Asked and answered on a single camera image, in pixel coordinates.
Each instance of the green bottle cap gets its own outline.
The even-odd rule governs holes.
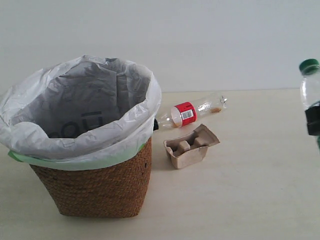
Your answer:
[[[318,71],[319,62],[317,59],[311,58],[304,60],[299,66],[302,75],[311,75]]]

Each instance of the barcode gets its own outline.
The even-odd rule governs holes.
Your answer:
[[[192,109],[190,109],[188,111],[182,112],[181,115],[182,115],[182,120],[185,120],[185,119],[192,118],[194,116],[194,112],[192,111]]]

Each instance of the white wall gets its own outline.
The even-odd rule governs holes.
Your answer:
[[[146,65],[164,92],[296,88],[319,0],[2,0],[0,94],[84,54]]]

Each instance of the woven trash bin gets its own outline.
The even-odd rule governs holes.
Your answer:
[[[161,89],[145,66],[82,56],[44,68],[0,101],[0,142],[62,215],[129,218],[147,193]]]

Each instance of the red bottle label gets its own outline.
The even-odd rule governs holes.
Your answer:
[[[175,106],[181,115],[182,126],[191,124],[197,120],[197,113],[194,106],[190,102],[184,102]]]

